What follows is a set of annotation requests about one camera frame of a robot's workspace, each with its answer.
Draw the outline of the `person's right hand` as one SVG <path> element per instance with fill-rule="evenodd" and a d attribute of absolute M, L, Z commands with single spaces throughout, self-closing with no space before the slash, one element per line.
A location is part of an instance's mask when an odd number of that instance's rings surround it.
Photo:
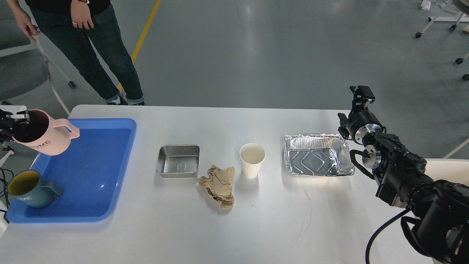
<path fill-rule="evenodd" d="M 41 33 L 39 27 L 32 23 L 30 16 L 21 8 L 13 11 L 13 14 L 18 28 L 30 41 L 36 43 L 37 40 L 35 39 L 35 36 Z"/>

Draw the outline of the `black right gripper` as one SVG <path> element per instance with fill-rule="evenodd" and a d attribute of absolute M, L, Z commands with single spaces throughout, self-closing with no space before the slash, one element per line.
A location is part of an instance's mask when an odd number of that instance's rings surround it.
<path fill-rule="evenodd" d="M 385 127 L 377 117 L 368 110 L 368 106 L 375 102 L 376 97 L 369 86 L 350 86 L 353 93 L 352 108 L 348 116 L 338 113 L 338 132 L 345 140 L 363 142 L 368 136 L 385 132 Z"/>

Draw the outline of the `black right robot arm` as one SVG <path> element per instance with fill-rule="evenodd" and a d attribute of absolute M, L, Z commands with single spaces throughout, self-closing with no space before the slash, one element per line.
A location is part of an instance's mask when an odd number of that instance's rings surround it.
<path fill-rule="evenodd" d="M 386 132 L 368 106 L 375 96 L 368 86 L 351 86 L 352 108 L 338 113 L 339 134 L 362 145 L 350 150 L 352 164 L 377 182 L 376 196 L 390 206 L 403 203 L 404 211 L 392 217 L 370 238 L 365 262 L 376 237 L 400 220 L 409 244 L 426 257 L 446 264 L 468 263 L 468 187 L 425 174 L 427 161 L 410 152 L 398 136 Z"/>

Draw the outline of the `person's left hand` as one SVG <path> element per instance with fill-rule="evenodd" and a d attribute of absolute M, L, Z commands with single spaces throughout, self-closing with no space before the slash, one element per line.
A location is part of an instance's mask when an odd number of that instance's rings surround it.
<path fill-rule="evenodd" d="M 71 20 L 74 28 L 94 28 L 88 0 L 72 0 L 70 5 Z"/>

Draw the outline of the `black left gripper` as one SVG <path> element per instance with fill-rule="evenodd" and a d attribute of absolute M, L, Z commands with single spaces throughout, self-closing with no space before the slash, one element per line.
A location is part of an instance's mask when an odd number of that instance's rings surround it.
<path fill-rule="evenodd" d="M 0 110 L 0 140 L 2 142 L 12 142 L 17 132 L 17 122 L 30 122 L 29 113 L 17 113 Z"/>

